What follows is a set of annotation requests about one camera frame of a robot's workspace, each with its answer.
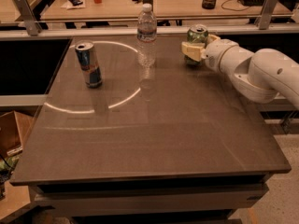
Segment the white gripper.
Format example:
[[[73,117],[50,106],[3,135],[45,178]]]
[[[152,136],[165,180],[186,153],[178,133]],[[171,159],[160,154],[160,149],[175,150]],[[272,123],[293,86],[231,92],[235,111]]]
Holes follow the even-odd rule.
[[[234,51],[234,47],[238,44],[212,34],[207,36],[206,43],[208,45],[205,49],[204,43],[182,42],[181,51],[197,62],[200,62],[202,57],[204,65],[214,72],[233,73],[239,66],[239,60]]]

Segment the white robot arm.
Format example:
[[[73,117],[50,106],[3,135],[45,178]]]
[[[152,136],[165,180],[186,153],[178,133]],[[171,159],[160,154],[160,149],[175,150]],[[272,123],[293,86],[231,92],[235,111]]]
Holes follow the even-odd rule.
[[[225,74],[252,102],[267,104],[281,94],[299,109],[299,64],[278,50],[252,52],[232,40],[208,35],[205,43],[182,42],[181,51],[214,72]]]

